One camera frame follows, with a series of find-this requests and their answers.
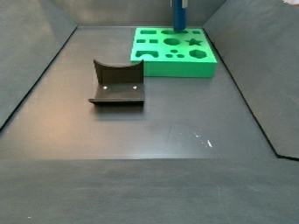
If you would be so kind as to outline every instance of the metal enclosure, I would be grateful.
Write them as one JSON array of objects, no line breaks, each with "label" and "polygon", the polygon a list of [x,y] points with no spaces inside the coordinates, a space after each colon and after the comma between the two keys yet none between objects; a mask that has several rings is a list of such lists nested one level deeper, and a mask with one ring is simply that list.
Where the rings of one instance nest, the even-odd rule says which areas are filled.
[{"label": "metal enclosure", "polygon": [[0,1],[0,129],[75,28],[49,0]]},{"label": "metal enclosure", "polygon": [[299,158],[299,10],[229,0],[205,29],[280,155]]},{"label": "metal enclosure", "polygon": [[[53,0],[79,25],[173,25],[170,0]],[[188,25],[202,26],[226,0],[192,0]]]}]

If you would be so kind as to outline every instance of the shape-shaped hole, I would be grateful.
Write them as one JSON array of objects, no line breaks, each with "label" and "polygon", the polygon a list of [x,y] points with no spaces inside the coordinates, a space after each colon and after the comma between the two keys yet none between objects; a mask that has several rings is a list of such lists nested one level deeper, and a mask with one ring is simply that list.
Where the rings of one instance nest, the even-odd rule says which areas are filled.
[{"label": "shape-shaped hole", "polygon": [[142,34],[157,34],[157,31],[154,31],[154,30],[142,30],[141,33]]},{"label": "shape-shaped hole", "polygon": [[143,55],[153,55],[156,58],[160,57],[158,51],[137,51],[135,56],[141,58]]},{"label": "shape-shaped hole", "polygon": [[193,38],[192,40],[186,40],[186,42],[190,43],[190,46],[201,46],[202,45],[202,41]]},{"label": "shape-shaped hole", "polygon": [[208,57],[208,53],[205,51],[201,50],[193,50],[190,51],[190,55],[197,58],[197,59],[204,59]]},{"label": "shape-shaped hole", "polygon": [[137,41],[137,43],[145,43],[145,42],[146,42],[145,39],[139,39],[139,40]]},{"label": "shape-shaped hole", "polygon": [[182,43],[182,41],[178,38],[168,38],[164,42],[169,46],[178,46]]},{"label": "shape-shaped hole", "polygon": [[158,44],[158,39],[150,39],[152,44]]},{"label": "shape-shaped hole", "polygon": [[180,34],[180,33],[189,33],[188,31],[164,31],[164,34]]}]

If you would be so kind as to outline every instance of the gray floor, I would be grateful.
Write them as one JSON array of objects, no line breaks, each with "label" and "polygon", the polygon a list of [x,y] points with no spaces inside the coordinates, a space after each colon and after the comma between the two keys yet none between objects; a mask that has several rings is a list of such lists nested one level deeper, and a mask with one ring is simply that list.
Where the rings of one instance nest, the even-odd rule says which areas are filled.
[{"label": "gray floor", "polygon": [[146,79],[145,108],[89,103],[93,60],[129,63],[133,36],[79,28],[0,133],[0,223],[297,224],[299,164],[221,63],[212,80]]},{"label": "gray floor", "polygon": [[299,164],[226,159],[0,163],[5,224],[297,224]]},{"label": "gray floor", "polygon": [[95,108],[93,60],[129,64],[134,35],[77,30],[0,133],[0,158],[274,158],[221,62],[214,79],[146,78],[145,107]]}]

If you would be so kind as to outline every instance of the shape sorter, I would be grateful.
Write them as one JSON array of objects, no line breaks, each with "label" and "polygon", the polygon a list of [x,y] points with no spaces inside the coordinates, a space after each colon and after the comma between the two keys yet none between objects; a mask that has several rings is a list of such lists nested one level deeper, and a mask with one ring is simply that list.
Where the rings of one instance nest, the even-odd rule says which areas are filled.
[{"label": "shape sorter", "polygon": [[145,76],[212,78],[218,61],[204,29],[137,28],[131,62],[145,60]]}]

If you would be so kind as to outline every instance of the black bracket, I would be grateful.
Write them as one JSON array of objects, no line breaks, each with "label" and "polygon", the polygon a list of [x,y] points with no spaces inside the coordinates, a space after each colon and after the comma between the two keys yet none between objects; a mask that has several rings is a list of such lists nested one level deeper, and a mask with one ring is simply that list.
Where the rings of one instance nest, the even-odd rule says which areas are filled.
[{"label": "black bracket", "polygon": [[98,73],[98,92],[94,104],[145,103],[145,62],[133,66],[109,66],[94,60]]}]

